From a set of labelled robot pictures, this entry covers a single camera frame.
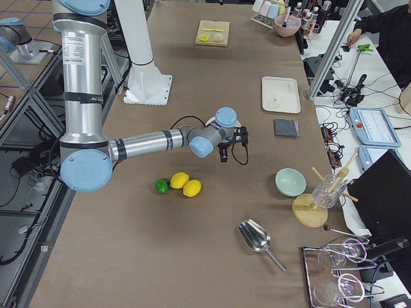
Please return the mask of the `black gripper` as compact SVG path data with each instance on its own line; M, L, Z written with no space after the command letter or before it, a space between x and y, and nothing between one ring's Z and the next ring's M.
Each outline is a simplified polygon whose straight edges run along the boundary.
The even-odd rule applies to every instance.
M234 128L234 135L230 139L225 138L221 143L218 144L220 162L221 163L226 163L228 161L228 158L229 158L228 149L231 146L232 146L231 154L232 154L233 158L235 159L235 161L237 163L240 163L240 161L236 158L236 156L234 154L235 144L237 144L239 142L245 148L245 154L246 154L245 163L249 162L249 151L248 151L249 133L248 133L247 128L245 126L241 126L241 127L235 127Z

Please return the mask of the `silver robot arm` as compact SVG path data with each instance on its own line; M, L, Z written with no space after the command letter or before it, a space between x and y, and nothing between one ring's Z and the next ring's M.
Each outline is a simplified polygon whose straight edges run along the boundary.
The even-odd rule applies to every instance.
M229 107L217 110L203 128L172 130L109 140L102 127L101 43L107 34L109 1L53 1L53 25L62 36L66 131L60 138L62 181L72 190L101 189L114 164L128 158L187 146L200 158L218 150L221 161L236 143L248 144L248 133ZM172 77L155 66L141 1L116 1L130 57L126 103L165 105Z

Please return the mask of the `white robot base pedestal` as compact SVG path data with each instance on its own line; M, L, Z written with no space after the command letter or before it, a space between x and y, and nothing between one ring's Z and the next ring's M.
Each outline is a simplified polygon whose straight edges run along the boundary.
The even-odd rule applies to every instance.
M132 64L124 102L164 106L172 76L155 65L143 2L120 0L115 5Z

